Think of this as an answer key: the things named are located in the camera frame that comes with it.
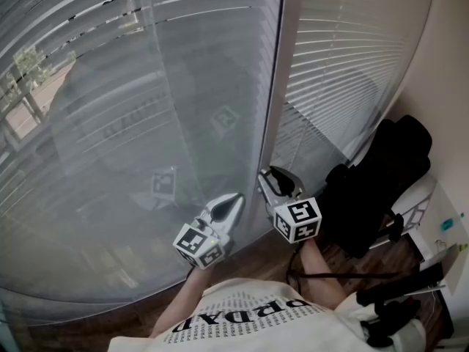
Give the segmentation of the black office chair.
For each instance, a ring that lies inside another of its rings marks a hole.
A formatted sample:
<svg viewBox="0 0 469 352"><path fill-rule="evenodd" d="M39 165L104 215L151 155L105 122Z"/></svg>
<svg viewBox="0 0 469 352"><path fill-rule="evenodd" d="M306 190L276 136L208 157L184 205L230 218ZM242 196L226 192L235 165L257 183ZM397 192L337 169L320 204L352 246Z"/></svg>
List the black office chair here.
<svg viewBox="0 0 469 352"><path fill-rule="evenodd" d="M416 118L382 120L360 163L339 164L325 179L318 205L327 237L356 258L380 237L399 240L404 221L392 207L429 171L431 147L429 131Z"/></svg>

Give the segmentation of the black waist bag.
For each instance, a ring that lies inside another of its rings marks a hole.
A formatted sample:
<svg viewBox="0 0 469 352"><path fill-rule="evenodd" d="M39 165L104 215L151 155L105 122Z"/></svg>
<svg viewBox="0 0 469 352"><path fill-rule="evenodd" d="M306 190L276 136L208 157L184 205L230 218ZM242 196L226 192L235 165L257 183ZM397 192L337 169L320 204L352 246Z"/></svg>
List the black waist bag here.
<svg viewBox="0 0 469 352"><path fill-rule="evenodd" d="M367 311L360 320L366 343L380 352L424 352L426 332L419 319L421 301L401 300L389 290L372 288L356 293L356 302Z"/></svg>

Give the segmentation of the white printed shirt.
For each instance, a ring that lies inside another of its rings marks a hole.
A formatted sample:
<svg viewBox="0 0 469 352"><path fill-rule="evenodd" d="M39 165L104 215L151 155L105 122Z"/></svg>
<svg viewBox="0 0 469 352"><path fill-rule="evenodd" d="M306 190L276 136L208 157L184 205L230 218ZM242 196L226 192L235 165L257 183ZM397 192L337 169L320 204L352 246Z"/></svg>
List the white printed shirt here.
<svg viewBox="0 0 469 352"><path fill-rule="evenodd" d="M229 279L204 291L193 313L156 338L115 337L108 352L425 352L426 332L411 320L372 347L374 307L352 294L331 310L285 283Z"/></svg>

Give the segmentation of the clear bottle with blue label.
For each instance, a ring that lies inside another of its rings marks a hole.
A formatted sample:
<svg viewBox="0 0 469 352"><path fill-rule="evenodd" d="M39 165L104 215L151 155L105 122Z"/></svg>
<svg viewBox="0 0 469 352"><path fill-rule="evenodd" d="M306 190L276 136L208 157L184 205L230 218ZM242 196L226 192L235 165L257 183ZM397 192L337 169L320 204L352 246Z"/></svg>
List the clear bottle with blue label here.
<svg viewBox="0 0 469 352"><path fill-rule="evenodd" d="M453 216L451 218L446 219L440 225L442 231L447 231L454 227L457 223L459 223L465 217L464 213L461 213L457 216Z"/></svg>

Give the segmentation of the person's left forearm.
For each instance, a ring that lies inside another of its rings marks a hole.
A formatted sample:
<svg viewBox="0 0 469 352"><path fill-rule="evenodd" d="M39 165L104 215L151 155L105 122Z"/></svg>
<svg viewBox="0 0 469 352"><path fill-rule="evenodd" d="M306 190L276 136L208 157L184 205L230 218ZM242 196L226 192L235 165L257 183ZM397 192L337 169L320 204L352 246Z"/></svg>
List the person's left forearm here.
<svg viewBox="0 0 469 352"><path fill-rule="evenodd" d="M194 268L179 293L157 319L150 338L156 338L191 316L210 283L213 268Z"/></svg>

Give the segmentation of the person's right forearm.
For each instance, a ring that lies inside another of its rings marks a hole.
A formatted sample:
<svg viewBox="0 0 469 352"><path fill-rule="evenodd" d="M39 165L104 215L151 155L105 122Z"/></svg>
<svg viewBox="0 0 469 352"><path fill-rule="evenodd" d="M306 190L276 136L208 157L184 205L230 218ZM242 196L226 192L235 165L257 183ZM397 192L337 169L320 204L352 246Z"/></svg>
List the person's right forearm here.
<svg viewBox="0 0 469 352"><path fill-rule="evenodd" d="M300 250L300 259L306 274L330 274L320 249L313 238L304 242ZM336 278L307 279L311 300L328 309L335 309L347 297Z"/></svg>

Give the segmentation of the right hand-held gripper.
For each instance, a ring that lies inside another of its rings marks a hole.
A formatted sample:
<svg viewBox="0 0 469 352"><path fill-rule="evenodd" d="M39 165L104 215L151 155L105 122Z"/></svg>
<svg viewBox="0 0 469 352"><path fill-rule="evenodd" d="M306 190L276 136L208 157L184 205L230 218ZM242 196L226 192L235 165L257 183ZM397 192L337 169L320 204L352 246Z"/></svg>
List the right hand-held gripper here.
<svg viewBox="0 0 469 352"><path fill-rule="evenodd" d="M277 195L271 175L284 197ZM271 166L260 170L258 182L271 224L286 241L298 243L317 236L322 214L316 199L303 193L303 182L298 176L281 167Z"/></svg>

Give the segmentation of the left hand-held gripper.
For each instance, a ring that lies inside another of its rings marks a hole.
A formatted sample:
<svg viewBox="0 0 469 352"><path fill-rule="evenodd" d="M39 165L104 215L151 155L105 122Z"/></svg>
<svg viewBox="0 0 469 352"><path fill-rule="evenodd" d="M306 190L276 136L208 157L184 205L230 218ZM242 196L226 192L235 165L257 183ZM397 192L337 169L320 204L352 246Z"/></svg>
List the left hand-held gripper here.
<svg viewBox="0 0 469 352"><path fill-rule="evenodd" d="M224 260L232 250L232 229L244 210L244 195L223 194L209 201L190 224L184 224L173 247L191 265L200 269Z"/></svg>

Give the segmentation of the white window frame post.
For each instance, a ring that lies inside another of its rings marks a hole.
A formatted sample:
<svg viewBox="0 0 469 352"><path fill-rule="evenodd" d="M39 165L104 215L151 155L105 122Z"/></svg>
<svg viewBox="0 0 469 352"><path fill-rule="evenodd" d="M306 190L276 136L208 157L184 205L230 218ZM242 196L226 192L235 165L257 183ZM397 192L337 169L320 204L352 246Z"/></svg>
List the white window frame post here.
<svg viewBox="0 0 469 352"><path fill-rule="evenodd" d="M301 2L302 0L279 0L278 2L275 51L269 83L267 111L262 130L262 146L258 164L252 176L254 190L251 195L250 208L237 240L241 246L253 244L271 229L270 222L267 220L263 196L257 191L257 175L260 169L270 164L273 156L295 50Z"/></svg>

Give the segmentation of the white window blinds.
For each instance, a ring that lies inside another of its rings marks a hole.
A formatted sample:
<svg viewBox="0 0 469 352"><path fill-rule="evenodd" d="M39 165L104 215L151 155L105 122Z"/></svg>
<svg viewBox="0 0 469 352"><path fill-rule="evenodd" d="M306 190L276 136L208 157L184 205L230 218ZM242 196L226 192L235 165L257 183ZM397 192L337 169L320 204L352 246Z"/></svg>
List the white window blinds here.
<svg viewBox="0 0 469 352"><path fill-rule="evenodd" d="M173 282L208 200L251 196L281 0L0 0L0 289Z"/></svg>
<svg viewBox="0 0 469 352"><path fill-rule="evenodd" d="M393 100L432 0L301 0L271 163L317 194Z"/></svg>

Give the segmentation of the white desk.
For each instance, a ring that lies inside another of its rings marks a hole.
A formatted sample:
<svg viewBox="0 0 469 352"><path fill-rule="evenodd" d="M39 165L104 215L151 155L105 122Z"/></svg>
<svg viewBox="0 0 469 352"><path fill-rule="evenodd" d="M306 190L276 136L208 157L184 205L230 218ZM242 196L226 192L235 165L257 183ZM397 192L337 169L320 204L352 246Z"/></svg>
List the white desk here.
<svg viewBox="0 0 469 352"><path fill-rule="evenodd" d="M444 187L431 175L424 175L406 190L395 202L392 211L402 215L403 233L409 235L424 260L431 259L455 243L469 244L469 232L464 225L467 213L454 206ZM461 213L465 217L459 223L447 231L441 230L443 221ZM468 255L469 248L459 254L442 281L445 296L454 295Z"/></svg>

